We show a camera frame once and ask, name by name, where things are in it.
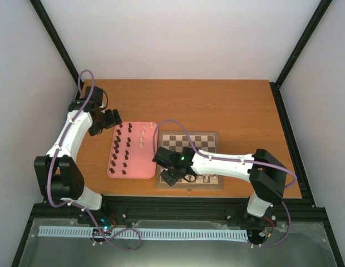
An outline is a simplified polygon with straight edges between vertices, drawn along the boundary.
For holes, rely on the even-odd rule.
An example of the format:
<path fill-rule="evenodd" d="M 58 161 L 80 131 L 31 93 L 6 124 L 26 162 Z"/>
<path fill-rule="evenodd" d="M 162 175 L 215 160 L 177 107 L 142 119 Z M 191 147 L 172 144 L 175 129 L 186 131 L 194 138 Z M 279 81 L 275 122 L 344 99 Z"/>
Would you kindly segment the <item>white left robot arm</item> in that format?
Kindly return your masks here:
<path fill-rule="evenodd" d="M 109 220 L 110 209 L 102 205 L 102 195 L 85 185 L 76 159 L 85 134 L 99 135 L 102 130 L 122 123 L 118 110 L 107 108 L 107 93 L 88 86 L 85 95 L 68 107 L 65 125 L 55 144 L 44 156 L 34 160 L 34 170 L 42 196 L 54 207 L 77 205 L 91 210 L 98 224 Z"/>

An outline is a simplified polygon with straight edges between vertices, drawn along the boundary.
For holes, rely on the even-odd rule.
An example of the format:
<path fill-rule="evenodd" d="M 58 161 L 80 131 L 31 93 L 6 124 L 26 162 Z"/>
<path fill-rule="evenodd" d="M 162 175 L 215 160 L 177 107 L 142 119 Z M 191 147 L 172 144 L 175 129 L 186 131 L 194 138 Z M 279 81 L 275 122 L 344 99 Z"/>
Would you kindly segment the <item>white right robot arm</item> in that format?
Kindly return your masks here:
<path fill-rule="evenodd" d="M 188 175 L 220 175 L 246 181 L 252 185 L 246 213 L 263 217 L 272 204 L 283 201 L 286 169 L 271 154 L 258 149 L 254 154 L 226 155 L 186 147 L 172 152 L 159 147 L 152 161 L 162 168 L 160 176 L 174 186 Z"/>

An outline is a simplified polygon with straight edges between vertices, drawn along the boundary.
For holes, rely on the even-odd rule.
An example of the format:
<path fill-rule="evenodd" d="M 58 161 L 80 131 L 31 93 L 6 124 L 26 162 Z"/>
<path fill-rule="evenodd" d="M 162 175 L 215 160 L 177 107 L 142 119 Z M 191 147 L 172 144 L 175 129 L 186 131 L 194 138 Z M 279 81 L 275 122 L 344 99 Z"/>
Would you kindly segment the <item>black aluminium frame rail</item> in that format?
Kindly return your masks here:
<path fill-rule="evenodd" d="M 329 229 L 326 210 L 316 207 L 280 88 L 274 82 L 271 82 L 269 87 L 302 194 L 301 199 L 287 199 L 291 220 L 293 223 L 322 223 L 326 229 Z M 233 211 L 240 211 L 246 204 L 245 198 L 105 196 L 103 199 L 105 212 L 113 211 L 119 224 L 123 225 L 141 219 L 211 220 L 226 221 L 228 225 L 236 225 L 235 219 L 229 219 L 227 216 Z"/>

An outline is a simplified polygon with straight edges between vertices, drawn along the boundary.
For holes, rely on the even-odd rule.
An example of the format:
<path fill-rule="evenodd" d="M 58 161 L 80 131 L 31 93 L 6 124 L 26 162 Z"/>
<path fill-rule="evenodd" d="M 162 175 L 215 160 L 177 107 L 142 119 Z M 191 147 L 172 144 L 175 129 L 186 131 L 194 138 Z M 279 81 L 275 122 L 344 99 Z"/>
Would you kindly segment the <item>pink plastic tray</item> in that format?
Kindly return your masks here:
<path fill-rule="evenodd" d="M 129 123 L 132 124 L 132 132 L 128 132 Z M 119 125 L 115 126 L 114 135 L 112 139 L 110 157 L 108 161 L 107 174 L 113 179 L 150 179 L 156 174 L 156 163 L 152 161 L 154 156 L 153 149 L 157 148 L 157 140 L 153 137 L 154 131 L 157 127 L 157 123 L 154 123 L 154 127 L 150 128 L 150 122 L 123 122 L 123 128 Z M 116 136 L 120 137 L 119 153 L 114 151 L 114 141 L 117 140 Z M 126 146 L 127 138 L 131 138 L 130 147 Z M 140 138 L 143 138 L 144 147 L 140 147 Z M 129 159 L 125 160 L 125 150 L 129 152 L 127 155 Z M 114 160 L 112 155 L 116 154 L 117 159 Z M 111 165 L 111 161 L 115 161 L 116 166 Z M 114 174 L 110 173 L 110 168 L 115 170 Z"/>

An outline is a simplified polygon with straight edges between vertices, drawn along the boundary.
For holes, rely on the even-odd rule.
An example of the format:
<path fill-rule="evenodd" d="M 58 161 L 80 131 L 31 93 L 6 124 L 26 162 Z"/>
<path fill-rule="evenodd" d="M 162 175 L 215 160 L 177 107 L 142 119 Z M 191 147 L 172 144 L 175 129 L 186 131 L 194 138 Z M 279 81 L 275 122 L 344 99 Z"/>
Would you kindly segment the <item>wooden chess board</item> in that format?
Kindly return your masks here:
<path fill-rule="evenodd" d="M 185 147 L 190 147 L 189 141 L 192 141 L 198 150 L 206 152 L 219 152 L 219 134 L 217 132 L 189 132 L 190 137 L 187 137 L 183 131 L 161 131 L 158 138 L 158 146 L 164 147 L 172 152 L 176 151 L 181 153 Z M 217 184 L 211 183 L 211 175 L 215 175 L 218 179 Z M 156 178 L 156 186 L 159 188 L 167 189 L 185 189 L 185 190 L 221 190 L 223 188 L 223 178 L 216 174 L 203 174 L 198 177 L 208 176 L 210 182 L 207 183 L 188 183 L 180 179 L 174 186 L 169 186 L 161 176 Z M 186 176 L 187 179 L 192 180 L 192 176 Z"/>

